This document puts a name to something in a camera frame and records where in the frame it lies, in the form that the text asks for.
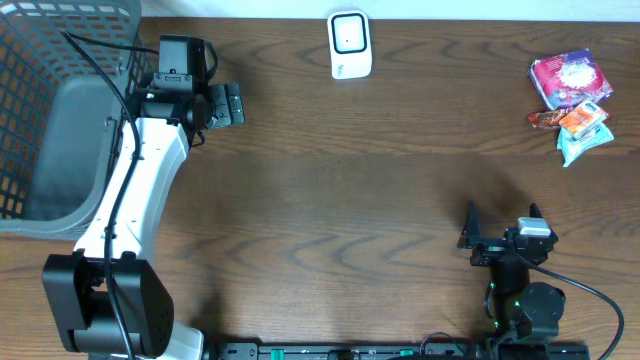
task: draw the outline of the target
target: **white background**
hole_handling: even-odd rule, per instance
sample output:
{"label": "white background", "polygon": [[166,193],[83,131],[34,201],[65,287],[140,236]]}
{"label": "white background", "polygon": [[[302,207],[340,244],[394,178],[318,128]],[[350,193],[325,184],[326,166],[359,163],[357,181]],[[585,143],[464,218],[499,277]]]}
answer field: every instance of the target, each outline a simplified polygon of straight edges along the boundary
{"label": "white background", "polygon": [[142,0],[143,16],[326,19],[640,21],[640,0]]}

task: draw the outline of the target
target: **wood grain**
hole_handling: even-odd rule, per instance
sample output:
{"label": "wood grain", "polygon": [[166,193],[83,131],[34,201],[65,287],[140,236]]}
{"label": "wood grain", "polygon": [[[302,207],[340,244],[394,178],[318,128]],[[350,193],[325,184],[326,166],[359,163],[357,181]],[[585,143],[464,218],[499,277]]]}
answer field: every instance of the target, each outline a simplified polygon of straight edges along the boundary
{"label": "wood grain", "polygon": [[[499,234],[536,201],[560,241],[549,269],[609,294],[627,327],[614,359],[640,356],[640,25],[372,21],[374,69],[331,79],[323,21],[153,19],[141,33],[211,40],[216,81],[240,83],[247,124],[209,132],[182,166],[158,233],[156,270],[177,318],[265,342],[420,341],[491,330],[488,270],[455,243],[468,200]],[[526,71],[589,47],[615,92],[616,140],[568,169]],[[0,358],[70,357],[40,273],[70,243],[3,236]],[[562,340],[594,357],[614,312],[567,293]]]}

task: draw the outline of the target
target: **pink snack package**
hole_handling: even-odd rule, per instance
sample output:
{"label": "pink snack package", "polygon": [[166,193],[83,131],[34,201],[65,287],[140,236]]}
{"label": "pink snack package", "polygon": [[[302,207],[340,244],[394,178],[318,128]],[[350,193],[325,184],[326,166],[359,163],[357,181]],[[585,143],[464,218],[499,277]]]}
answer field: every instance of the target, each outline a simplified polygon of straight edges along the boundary
{"label": "pink snack package", "polygon": [[597,103],[613,93],[589,49],[536,60],[529,77],[549,110],[572,107],[585,99]]}

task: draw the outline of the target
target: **plastic packaging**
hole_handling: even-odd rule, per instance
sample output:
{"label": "plastic packaging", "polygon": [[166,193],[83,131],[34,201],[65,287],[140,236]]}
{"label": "plastic packaging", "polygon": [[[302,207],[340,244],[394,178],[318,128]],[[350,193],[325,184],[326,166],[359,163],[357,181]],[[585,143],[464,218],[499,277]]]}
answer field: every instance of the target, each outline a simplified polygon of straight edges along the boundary
{"label": "plastic packaging", "polygon": [[608,143],[614,139],[611,130],[604,123],[598,123],[580,139],[575,139],[569,130],[562,128],[558,136],[558,150],[564,156],[564,167],[571,165],[585,151]]}
{"label": "plastic packaging", "polygon": [[531,113],[527,116],[527,119],[529,119],[529,122],[534,128],[559,129],[560,120],[571,110],[573,110],[573,108]]}
{"label": "plastic packaging", "polygon": [[529,77],[549,110],[575,106],[585,99],[597,103],[613,93],[589,49],[536,60]]}
{"label": "plastic packaging", "polygon": [[585,100],[562,118],[559,123],[560,126],[569,130],[575,139],[579,139],[608,117],[609,114],[600,106],[590,100]]}

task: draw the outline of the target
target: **laundry basket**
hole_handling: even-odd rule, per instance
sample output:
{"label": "laundry basket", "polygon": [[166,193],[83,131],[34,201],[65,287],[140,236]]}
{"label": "laundry basket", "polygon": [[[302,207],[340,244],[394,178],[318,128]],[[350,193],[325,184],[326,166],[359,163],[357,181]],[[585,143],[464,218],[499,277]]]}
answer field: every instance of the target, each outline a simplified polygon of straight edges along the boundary
{"label": "laundry basket", "polygon": [[[104,195],[122,108],[60,35],[140,46],[139,0],[0,0],[0,232],[77,240]],[[144,53],[78,41],[130,94]]]}

